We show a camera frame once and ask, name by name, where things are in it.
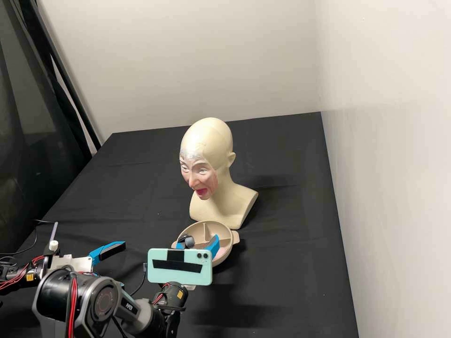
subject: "black tablecloth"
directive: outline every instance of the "black tablecloth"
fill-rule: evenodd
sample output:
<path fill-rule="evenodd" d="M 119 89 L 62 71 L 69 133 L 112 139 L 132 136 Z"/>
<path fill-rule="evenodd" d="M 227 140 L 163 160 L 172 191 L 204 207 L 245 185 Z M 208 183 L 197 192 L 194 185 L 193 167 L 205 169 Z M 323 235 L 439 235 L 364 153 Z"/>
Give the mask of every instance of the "black tablecloth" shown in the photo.
<path fill-rule="evenodd" d="M 259 192 L 241 242 L 214 268 L 213 284 L 190 292 L 178 337 L 357 337 L 320 113 L 228 123 L 235 182 Z M 125 240 L 97 266 L 133 290 L 152 247 L 169 247 L 194 221 L 192 191 L 178 163 L 187 127 L 113 134 L 46 215 L 60 222 L 63 253 L 86 256 Z M 41 254 L 51 225 L 22 254 Z M 27 239 L 26 247 L 34 239 Z M 136 298 L 158 286 L 145 282 Z M 2 297 L 1 337 L 40 337 L 35 288 Z M 120 337 L 111 323 L 107 337 Z"/>

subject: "mannequin mouth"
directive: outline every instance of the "mannequin mouth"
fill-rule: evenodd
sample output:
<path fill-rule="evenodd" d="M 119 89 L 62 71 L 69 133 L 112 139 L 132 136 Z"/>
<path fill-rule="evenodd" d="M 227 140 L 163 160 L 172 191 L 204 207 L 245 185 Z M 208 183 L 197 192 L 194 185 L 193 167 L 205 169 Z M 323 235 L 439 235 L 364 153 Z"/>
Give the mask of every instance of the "mannequin mouth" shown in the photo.
<path fill-rule="evenodd" d="M 198 190 L 196 190 L 196 194 L 197 194 L 198 196 L 203 196 L 203 195 L 205 195 L 205 194 L 207 193 L 207 191 L 208 191 L 207 188 L 198 189 Z"/>

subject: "beige container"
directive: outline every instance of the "beige container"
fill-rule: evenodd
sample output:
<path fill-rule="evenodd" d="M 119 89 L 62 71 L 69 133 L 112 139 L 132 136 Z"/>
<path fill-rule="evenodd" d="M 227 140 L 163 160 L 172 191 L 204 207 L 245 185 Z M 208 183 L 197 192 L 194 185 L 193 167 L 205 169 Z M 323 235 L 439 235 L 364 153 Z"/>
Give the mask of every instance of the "beige container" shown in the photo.
<path fill-rule="evenodd" d="M 222 223 L 215 221 L 201 221 L 191 224 L 179 234 L 177 240 L 183 234 L 193 236 L 195 249 L 203 249 L 214 235 L 218 235 L 219 250 L 212 262 L 214 267 L 222 263 L 228 257 L 234 244 L 240 242 L 240 235 L 238 235 L 238 232 L 230 230 Z M 175 248 L 176 244 L 177 241 L 174 241 L 171 247 Z"/>

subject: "red wire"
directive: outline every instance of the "red wire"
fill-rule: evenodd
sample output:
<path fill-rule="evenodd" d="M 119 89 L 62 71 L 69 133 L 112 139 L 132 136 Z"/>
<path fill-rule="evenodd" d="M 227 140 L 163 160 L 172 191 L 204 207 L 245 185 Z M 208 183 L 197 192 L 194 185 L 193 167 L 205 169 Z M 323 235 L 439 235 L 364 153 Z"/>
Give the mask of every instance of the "red wire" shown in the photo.
<path fill-rule="evenodd" d="M 38 256 L 38 257 L 33 258 L 33 260 L 31 262 L 33 265 L 36 265 L 36 262 L 43 258 L 44 258 L 44 256 Z M 27 269 L 28 269 L 28 264 L 22 268 L 22 270 L 16 275 L 16 277 L 14 277 L 6 282 L 0 283 L 0 290 L 6 289 L 8 286 L 11 286 L 11 285 L 19 282 L 23 278 L 23 276 L 26 275 Z"/>
<path fill-rule="evenodd" d="M 72 279 L 72 288 L 71 288 L 72 304 L 70 307 L 70 315 L 68 323 L 69 338 L 74 337 L 74 317 L 75 317 L 75 308 L 77 307 L 77 292 L 78 292 L 77 280 L 74 278 Z"/>
<path fill-rule="evenodd" d="M 163 285 L 163 287 L 161 289 L 164 289 L 165 287 L 169 286 L 169 283 L 166 283 L 165 285 Z M 163 294 L 160 293 L 158 295 L 158 297 L 156 298 L 156 300 L 154 300 L 154 302 L 152 303 L 152 305 L 155 305 L 156 303 L 158 303 L 158 301 L 161 299 L 161 297 L 163 297 Z"/>
<path fill-rule="evenodd" d="M 7 288 L 8 286 L 20 281 L 22 279 L 22 277 L 25 276 L 25 274 L 27 273 L 27 271 L 26 271 L 27 268 L 28 268 L 28 264 L 23 267 L 23 269 L 16 275 L 16 277 L 14 277 L 6 282 L 0 283 L 0 290 L 3 290 L 5 288 Z"/>

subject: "light blue phone case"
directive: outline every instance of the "light blue phone case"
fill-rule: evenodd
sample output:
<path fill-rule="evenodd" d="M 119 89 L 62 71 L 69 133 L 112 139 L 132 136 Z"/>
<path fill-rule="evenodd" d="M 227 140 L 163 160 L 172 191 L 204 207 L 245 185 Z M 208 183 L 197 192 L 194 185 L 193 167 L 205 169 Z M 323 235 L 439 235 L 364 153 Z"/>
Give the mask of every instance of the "light blue phone case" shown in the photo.
<path fill-rule="evenodd" d="M 151 283 L 210 285 L 213 281 L 210 250 L 152 248 L 148 251 L 147 267 Z"/>

